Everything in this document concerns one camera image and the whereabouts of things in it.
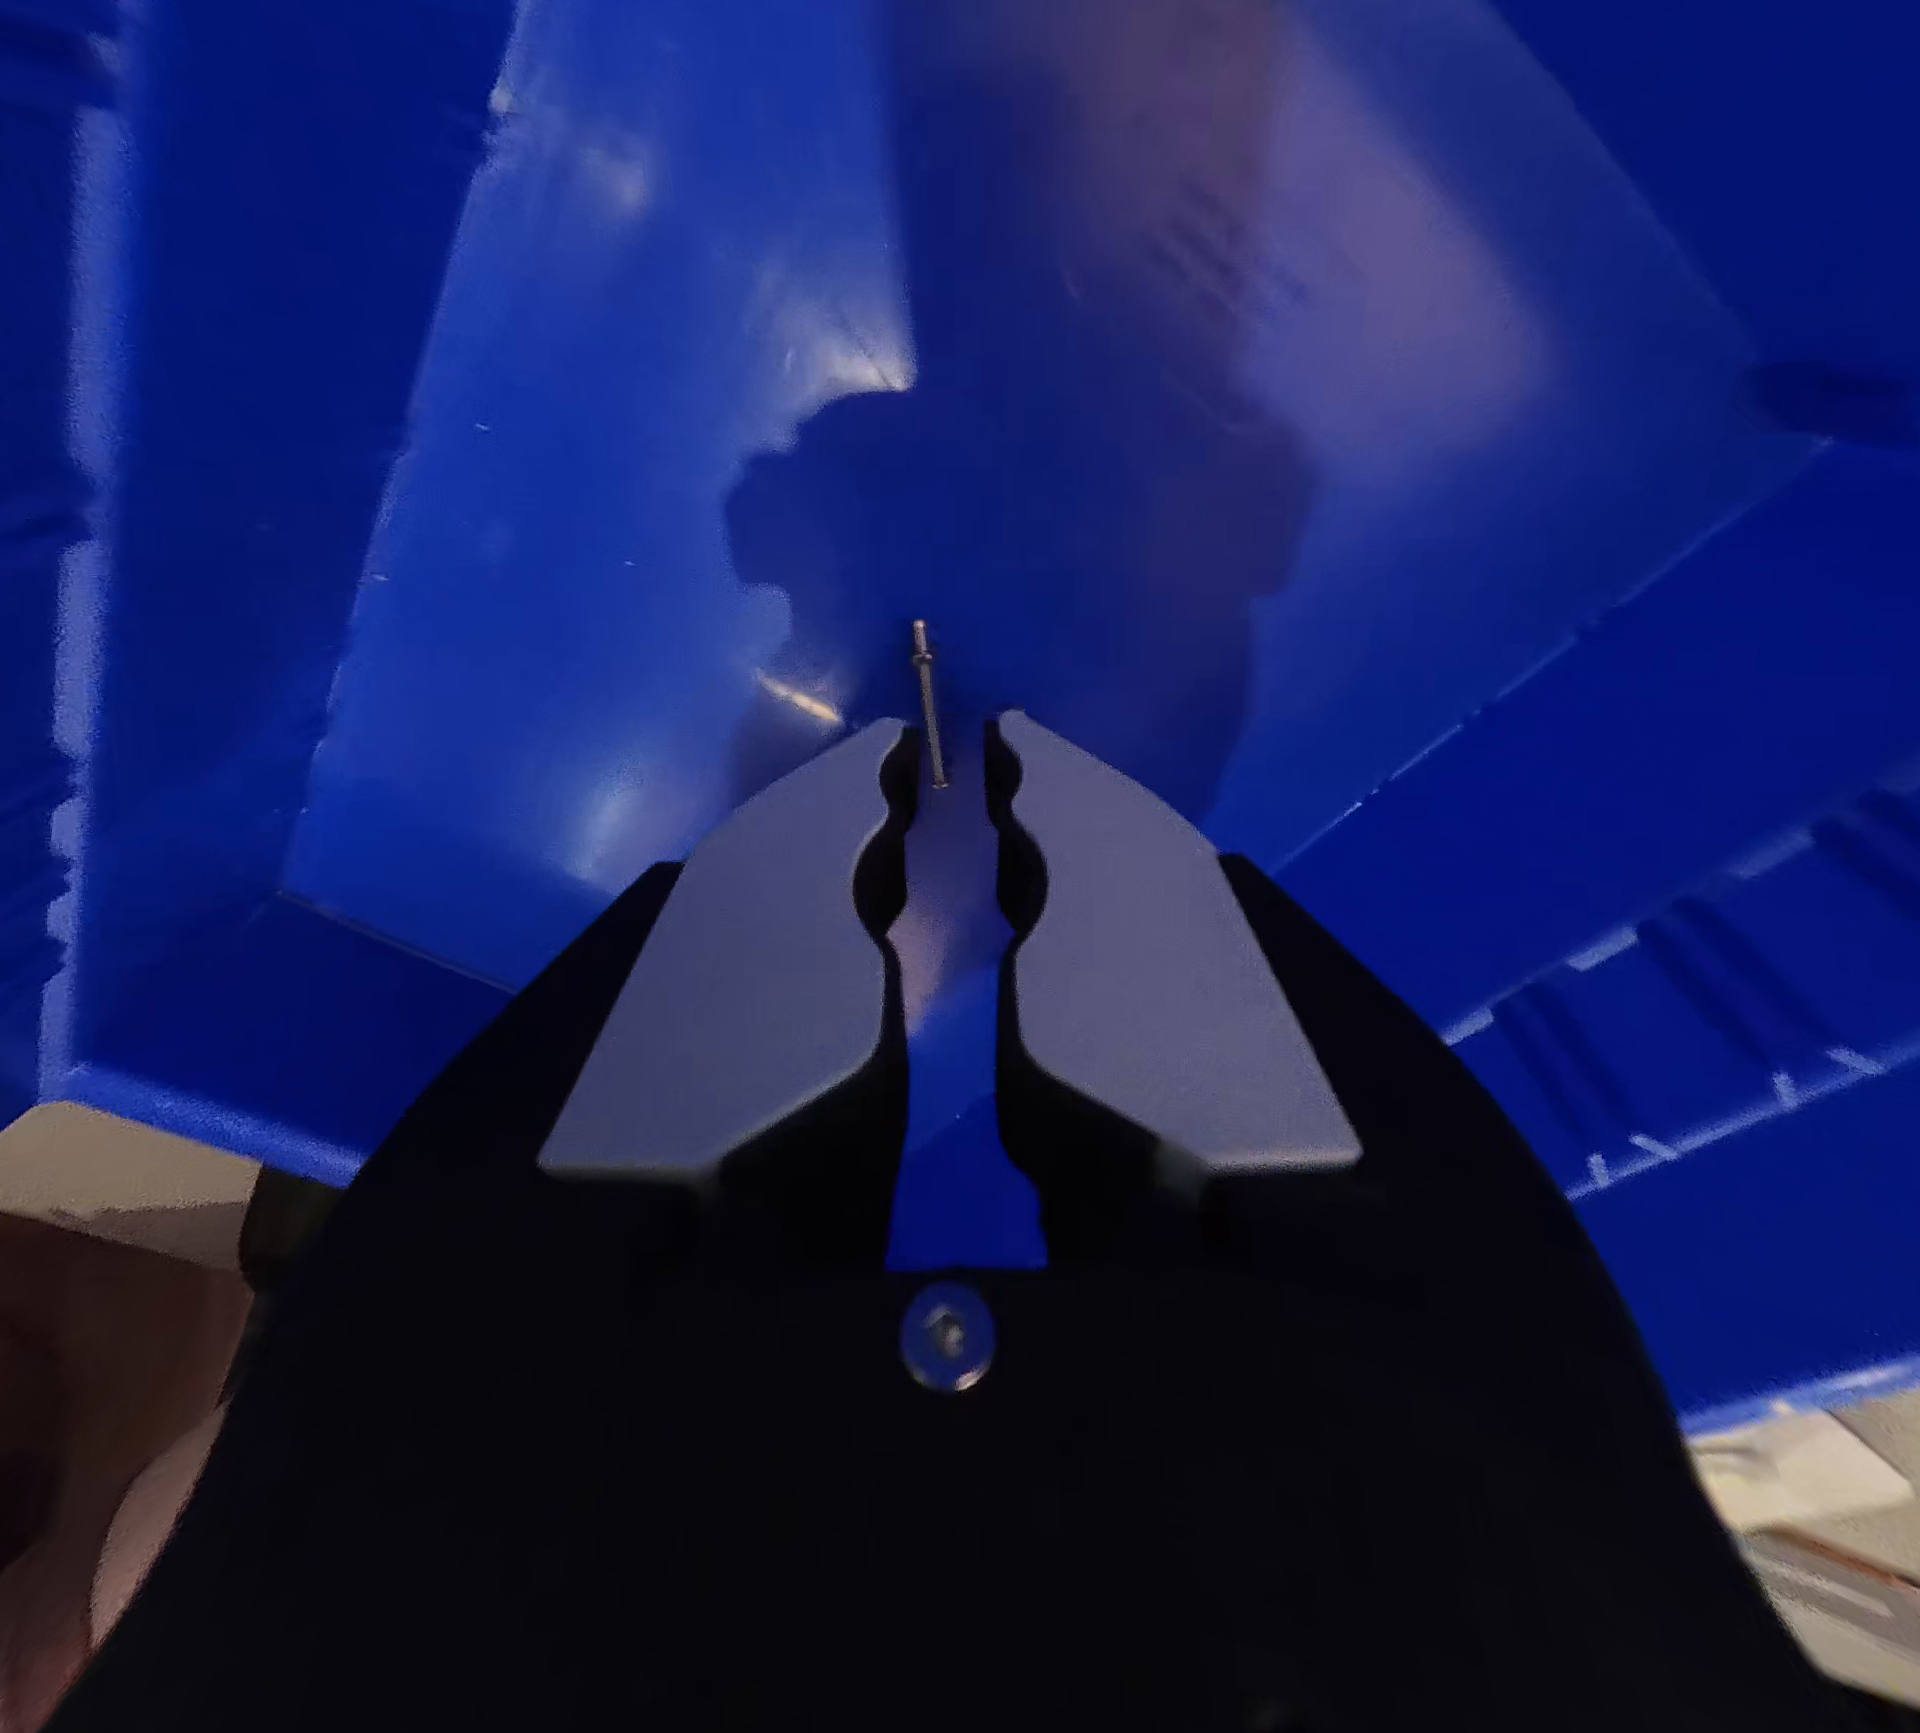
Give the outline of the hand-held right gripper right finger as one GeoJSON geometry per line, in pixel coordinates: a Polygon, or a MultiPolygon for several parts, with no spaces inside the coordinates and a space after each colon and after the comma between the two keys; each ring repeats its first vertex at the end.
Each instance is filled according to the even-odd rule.
{"type": "Polygon", "coordinates": [[[1005,710],[994,1116],[1050,1266],[1195,1240],[1218,1190],[1342,1174],[1363,1140],[1220,850],[1091,751],[1005,710]]]}

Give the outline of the blue plastic bin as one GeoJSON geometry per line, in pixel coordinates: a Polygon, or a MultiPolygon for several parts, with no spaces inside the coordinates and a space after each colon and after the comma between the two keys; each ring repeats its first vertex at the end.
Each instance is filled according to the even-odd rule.
{"type": "Polygon", "coordinates": [[[1689,1426],[1916,1386],[1916,0],[5,0],[5,1118],[346,1180],[872,716],[1458,1047],[1689,1426]]]}

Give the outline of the silver bolt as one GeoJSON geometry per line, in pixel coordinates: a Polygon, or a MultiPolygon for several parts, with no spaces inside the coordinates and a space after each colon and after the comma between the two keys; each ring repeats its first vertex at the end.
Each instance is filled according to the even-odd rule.
{"type": "MultiPolygon", "coordinates": [[[[910,633],[910,656],[915,650],[931,650],[934,655],[934,641],[931,624],[924,617],[915,617],[909,626],[910,633]]],[[[920,708],[922,708],[922,727],[924,727],[924,751],[927,751],[927,775],[934,791],[950,788],[950,764],[948,764],[948,743],[943,724],[941,708],[941,680],[938,674],[933,679],[916,677],[920,708]]]]}

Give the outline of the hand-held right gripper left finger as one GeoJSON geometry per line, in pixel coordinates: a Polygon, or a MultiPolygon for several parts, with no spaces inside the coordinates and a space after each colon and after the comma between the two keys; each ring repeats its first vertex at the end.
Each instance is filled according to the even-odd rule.
{"type": "Polygon", "coordinates": [[[541,1146],[547,1174],[684,1194],[808,1266],[884,1262],[919,785],[919,727],[882,719],[697,844],[541,1146]]]}

